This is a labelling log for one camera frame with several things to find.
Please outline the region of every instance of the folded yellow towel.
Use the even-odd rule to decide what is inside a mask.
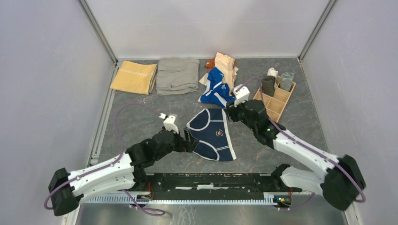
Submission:
[[[156,64],[142,65],[123,61],[111,88],[131,93],[149,95],[155,85]]]

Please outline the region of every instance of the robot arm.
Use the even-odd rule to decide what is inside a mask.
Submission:
[[[194,143],[180,136],[174,124],[176,116],[162,114],[161,118],[164,119],[163,130],[152,138],[128,148],[119,161],[115,162],[117,157],[114,157],[82,170],[71,172],[67,172],[65,168],[57,170],[48,186],[50,193],[62,183],[68,180],[74,181],[51,196],[54,215],[61,216],[69,213],[89,199],[116,190],[131,188],[142,190],[148,183],[145,168],[152,166],[155,161],[172,151],[192,152]],[[80,177],[89,171],[95,172]]]
[[[346,170],[363,190],[366,184],[355,159],[348,155],[340,158],[300,140],[282,125],[271,122],[261,101],[247,100],[246,87],[236,91],[238,88],[234,89],[237,100],[235,103],[229,103],[225,109],[229,118],[247,125],[261,144],[293,157],[312,171],[299,170],[284,164],[280,166],[282,168],[277,169],[279,172],[282,171],[278,174],[281,181],[288,187],[302,188],[323,195],[335,208],[346,210],[355,201],[359,191],[330,161],[338,163]]]
[[[239,91],[235,91],[238,88],[239,86],[234,89],[236,101],[228,103],[225,109],[229,119],[234,122],[241,121],[253,131],[258,142],[293,157],[312,170],[312,172],[303,171],[282,164],[271,174],[273,178],[276,178],[277,186],[312,191],[323,195],[335,208],[346,210],[359,194],[347,177],[335,165],[296,143],[299,139],[295,135],[282,125],[268,119],[261,101],[248,100],[249,90],[242,87]],[[128,148],[117,162],[115,162],[117,159],[115,157],[78,171],[67,172],[65,168],[57,170],[48,186],[49,192],[53,192],[65,182],[69,181],[69,184],[64,185],[51,196],[54,215],[69,213],[79,204],[105,193],[122,189],[144,190],[148,184],[145,168],[152,166],[155,161],[172,151],[192,152],[195,149],[198,141],[187,130],[184,130],[185,139],[180,136],[178,127],[175,125],[175,115],[161,114],[160,117],[164,119],[163,130],[152,138]],[[365,188],[366,184],[352,157],[346,155],[339,158],[302,140],[299,141],[337,162],[355,179],[361,190]],[[95,172],[83,176],[89,171]]]

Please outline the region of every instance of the white wall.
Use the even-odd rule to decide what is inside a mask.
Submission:
[[[364,175],[366,225],[398,224],[398,1],[338,1],[304,58],[331,151]]]
[[[118,58],[298,56],[328,0],[88,0]]]
[[[48,183],[85,166],[112,69],[76,0],[0,2],[0,224],[59,224]]]

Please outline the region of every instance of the gray floor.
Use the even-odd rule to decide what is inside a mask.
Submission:
[[[136,61],[142,64],[153,64],[157,60]],[[207,68],[206,60],[200,60],[199,77],[202,77]],[[265,76],[270,67],[274,67],[279,74],[294,72],[294,81],[297,83],[292,96],[283,112],[279,123],[286,126],[292,133],[306,142],[326,150],[325,139],[321,131],[315,107],[309,92],[304,74],[297,59],[237,59],[237,80],[235,84],[245,82],[252,76]],[[251,92],[250,99],[258,89],[258,83],[247,85]],[[199,103],[197,100],[205,91],[205,86],[199,85],[199,91],[185,95],[158,96],[156,91],[151,95],[139,95],[116,91],[112,110],[106,128],[99,161],[105,161],[119,154],[120,147],[115,134],[115,114],[124,105],[131,102],[145,103],[161,113],[177,114],[177,125],[180,129],[203,108],[217,108],[215,105]],[[140,106],[131,106],[124,109],[118,119],[118,127],[122,135],[125,148],[152,137],[162,127],[162,120],[153,113]],[[281,163],[288,163],[294,167],[305,169],[293,158],[263,146],[258,143],[253,133],[242,123],[228,123],[230,137],[237,156],[232,162],[213,162],[202,159],[196,154],[173,152],[154,166],[147,168],[147,173],[189,173],[189,172],[272,172]]]

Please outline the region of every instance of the cable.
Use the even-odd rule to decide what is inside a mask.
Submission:
[[[289,207],[289,208],[280,208],[280,207],[278,207],[278,211],[279,211],[279,210],[289,211],[289,210],[292,210],[292,209],[301,208],[301,207],[303,207],[303,206],[305,206],[305,205],[308,205],[308,204],[314,199],[314,197],[315,197],[315,193],[312,193],[312,194],[311,194],[311,197],[310,197],[305,203],[303,203],[303,204],[301,204],[301,205],[298,205],[298,206]]]
[[[146,196],[146,195],[142,195],[140,200],[148,200],[148,201],[150,201],[151,197],[150,196]]]
[[[290,205],[286,204],[285,202],[281,202],[281,203],[284,204],[284,205],[286,205],[286,206],[288,206],[288,207],[290,207],[290,206],[293,204],[293,196],[292,196],[292,194],[293,194],[293,189],[290,188],[290,192],[289,192],[289,194],[287,195],[287,197],[288,197],[288,199],[289,199],[289,201],[290,201]]]
[[[153,190],[152,186],[149,185],[149,187],[151,188],[151,200],[153,200],[155,198],[155,191]]]
[[[251,81],[251,80],[253,80],[254,78],[255,78],[255,76],[252,77],[252,78],[250,78],[249,80],[247,80],[244,84],[248,83],[248,81]],[[259,79],[258,77],[257,77],[257,81],[260,83],[261,100],[262,100],[262,102],[264,103],[264,99],[263,99],[263,96],[262,96],[263,93],[262,93],[262,88],[261,88],[261,87],[262,87],[262,84],[261,84],[261,81],[260,81],[260,79]],[[355,182],[354,178],[352,178],[352,176],[351,176],[343,167],[341,167],[337,162],[333,161],[332,159],[330,159],[330,158],[326,157],[325,155],[323,155],[323,154],[317,152],[316,150],[314,150],[314,149],[312,149],[311,147],[309,147],[309,146],[303,144],[302,142],[296,140],[294,137],[292,137],[292,136],[290,136],[289,134],[287,134],[286,132],[284,132],[284,131],[283,131],[283,130],[282,130],[270,117],[268,117],[268,119],[269,119],[269,121],[271,121],[272,125],[274,125],[274,126],[276,127],[276,129],[278,129],[279,132],[281,132],[281,133],[282,133],[284,136],[286,136],[288,139],[292,140],[293,143],[297,143],[297,144],[300,145],[301,147],[303,147],[303,148],[307,149],[308,151],[314,153],[315,155],[317,155],[317,156],[319,156],[319,157],[321,157],[321,158],[327,160],[328,162],[332,163],[335,167],[337,167],[337,169],[339,169],[339,170],[350,180],[350,182],[351,182],[351,183],[354,185],[354,187],[357,189],[358,193],[361,195],[361,198],[362,198],[362,199],[360,199],[360,200],[356,200],[356,199],[355,199],[355,200],[354,200],[355,202],[364,203],[364,202],[366,201],[365,194],[364,194],[363,191],[360,189],[360,187],[359,187],[359,185],[357,184],[357,182]]]
[[[127,104],[127,105],[123,106],[123,107],[117,112],[117,114],[116,114],[116,116],[115,116],[115,131],[116,131],[117,139],[118,139],[118,141],[119,141],[119,145],[120,145],[120,148],[121,148],[121,152],[120,152],[120,154],[119,154],[119,157],[118,157],[115,161],[113,161],[112,163],[110,163],[110,164],[103,165],[103,166],[98,167],[98,168],[96,168],[96,169],[94,169],[94,170],[85,172],[85,173],[83,173],[83,174],[81,174],[81,175],[79,175],[79,176],[76,176],[76,177],[74,177],[74,178],[72,178],[72,179],[70,179],[70,180],[68,180],[68,181],[66,181],[66,182],[64,182],[64,183],[62,183],[62,184],[60,184],[60,185],[59,185],[58,187],[56,187],[56,188],[47,196],[47,198],[44,200],[44,208],[45,208],[46,210],[52,210],[52,209],[53,209],[52,207],[49,207],[47,204],[48,204],[48,201],[50,200],[50,198],[51,198],[58,190],[60,190],[60,189],[63,188],[64,186],[66,186],[66,185],[68,185],[68,184],[70,184],[70,183],[72,183],[72,182],[74,182],[74,181],[76,181],[76,180],[81,179],[81,178],[84,177],[84,176],[87,176],[87,175],[89,175],[89,174],[92,174],[92,173],[95,173],[95,172],[97,172],[97,171],[100,171],[100,170],[103,170],[103,169],[105,169],[105,168],[108,168],[108,167],[110,167],[110,166],[113,166],[113,164],[115,164],[116,162],[118,162],[118,161],[123,157],[123,155],[124,155],[124,147],[123,147],[122,138],[121,138],[121,136],[120,136],[120,134],[119,134],[119,128],[118,128],[118,126],[117,126],[117,118],[119,117],[120,112],[121,112],[124,108],[126,108],[126,107],[128,107],[128,106],[130,106],[130,105],[140,105],[140,106],[142,106],[142,107],[145,107],[145,108],[147,108],[147,109],[153,111],[153,112],[154,112],[156,115],[158,115],[158,116],[161,115],[161,114],[160,114],[158,111],[156,111],[155,109],[153,109],[153,108],[151,108],[151,107],[149,107],[149,106],[147,106],[147,105],[145,105],[145,104],[138,103],[138,102],[133,102],[133,103],[130,103],[130,104]]]
[[[134,202],[134,204],[136,205],[136,207],[137,207],[139,210],[143,211],[145,214],[147,214],[147,215],[149,215],[149,216],[154,216],[154,217],[161,217],[161,216],[163,216],[164,214],[166,214],[165,211],[160,210],[160,209],[153,209],[153,208],[144,208],[144,207],[141,207],[141,206],[138,204],[138,202],[136,202],[136,200],[134,199],[134,197],[131,196],[130,193],[129,193],[127,190],[122,190],[122,191],[123,191],[124,193],[126,193],[126,194],[130,197],[130,199]],[[159,214],[156,214],[156,213],[151,213],[151,212],[148,212],[148,211],[155,211],[155,212],[160,212],[160,213],[159,213]]]
[[[152,193],[151,193],[151,183],[148,182],[148,193],[149,193],[149,200],[152,200]]]

